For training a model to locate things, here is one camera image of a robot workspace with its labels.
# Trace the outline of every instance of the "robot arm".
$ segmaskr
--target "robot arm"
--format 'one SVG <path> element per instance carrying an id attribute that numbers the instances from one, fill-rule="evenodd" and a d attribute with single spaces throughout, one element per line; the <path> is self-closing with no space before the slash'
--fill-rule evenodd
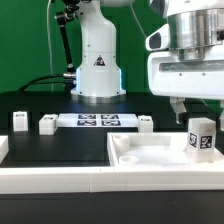
<path id="1" fill-rule="evenodd" d="M 120 7 L 134 0 L 63 0 L 65 10 L 57 21 L 60 30 L 74 16 L 80 20 L 82 30 L 82 64 L 77 68 L 76 86 L 71 90 L 72 99 L 88 103 L 120 101 L 126 91 L 121 88 L 121 70 L 116 64 L 116 28 L 101 13 L 101 6 Z M 63 38 L 68 72 L 71 54 L 67 35 Z"/>
<path id="2" fill-rule="evenodd" d="M 160 51 L 148 59 L 152 93 L 171 97 L 177 121 L 185 113 L 185 97 L 220 100 L 223 107 L 224 2 L 151 0 L 149 4 L 167 18 L 167 24 L 146 40 L 148 50 Z"/>

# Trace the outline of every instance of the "table surface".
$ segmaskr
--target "table surface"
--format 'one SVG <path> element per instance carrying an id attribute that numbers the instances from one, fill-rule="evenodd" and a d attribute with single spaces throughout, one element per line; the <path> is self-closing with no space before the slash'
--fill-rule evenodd
<path id="1" fill-rule="evenodd" d="M 1 167 L 109 166 L 107 133 L 137 131 L 136 128 L 59 128 L 55 136 L 39 136 L 38 121 L 44 114 L 135 113 L 152 116 L 154 131 L 187 131 L 187 123 L 176 124 L 169 99 L 150 94 L 132 93 L 124 102 L 90 105 L 74 102 L 63 93 L 7 92 L 0 95 L 0 104 L 0 134 L 9 136 L 10 146 Z M 187 100 L 186 108 L 191 118 L 218 121 L 218 115 L 200 101 Z M 14 111 L 29 112 L 29 132 L 12 132 Z M 217 132 L 216 147 L 220 151 L 224 149 L 223 136 Z M 223 208 L 224 191 L 0 195 L 0 222 L 223 223 Z"/>

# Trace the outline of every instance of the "white plastic tray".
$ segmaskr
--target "white plastic tray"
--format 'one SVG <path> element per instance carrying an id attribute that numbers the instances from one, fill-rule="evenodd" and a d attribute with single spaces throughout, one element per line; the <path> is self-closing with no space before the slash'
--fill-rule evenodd
<path id="1" fill-rule="evenodd" d="M 224 189 L 223 155 L 215 150 L 214 163 L 196 164 L 186 160 L 187 133 L 128 134 L 130 152 L 139 150 L 145 154 L 148 145 L 159 152 L 150 152 L 149 158 L 133 166 L 118 164 L 112 141 L 114 134 L 108 134 L 108 152 L 113 166 L 1 168 L 0 194 Z M 6 136 L 0 137 L 0 152 L 5 155 L 8 152 Z"/>

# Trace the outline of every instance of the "white cube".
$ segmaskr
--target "white cube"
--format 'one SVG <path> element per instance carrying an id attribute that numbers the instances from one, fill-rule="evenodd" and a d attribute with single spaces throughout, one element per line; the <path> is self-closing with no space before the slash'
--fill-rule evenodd
<path id="1" fill-rule="evenodd" d="M 153 120 L 151 116 L 139 116 L 138 117 L 138 131 L 140 133 L 152 133 L 153 132 Z"/>
<path id="2" fill-rule="evenodd" d="M 208 118 L 189 119 L 188 157 L 194 162 L 213 162 L 215 138 L 215 121 Z"/>
<path id="3" fill-rule="evenodd" d="M 13 112 L 13 130 L 28 131 L 28 115 L 25 111 Z"/>
<path id="4" fill-rule="evenodd" d="M 39 121 L 39 134 L 40 135 L 54 135 L 58 128 L 58 115 L 46 114 Z"/>

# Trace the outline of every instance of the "green backdrop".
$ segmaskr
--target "green backdrop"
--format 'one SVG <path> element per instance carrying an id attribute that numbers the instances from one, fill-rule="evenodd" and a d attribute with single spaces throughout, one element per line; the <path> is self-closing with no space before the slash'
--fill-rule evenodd
<path id="1" fill-rule="evenodd" d="M 50 75 L 47 43 L 48 0 L 1 0 L 0 7 L 0 93 L 17 90 L 28 81 Z M 148 6 L 148 0 L 135 0 L 133 5 L 146 35 L 156 31 L 164 20 Z M 54 15 L 63 10 L 61 0 L 51 5 L 51 33 L 54 73 L 66 71 L 64 51 Z M 129 6 L 102 8 L 104 16 L 117 28 L 117 64 L 123 72 L 123 87 L 128 92 L 149 92 L 145 39 Z M 81 63 L 81 30 L 76 19 L 67 25 L 74 64 Z M 51 86 L 35 86 L 30 90 L 51 90 Z M 209 106 L 219 110 L 211 101 Z"/>

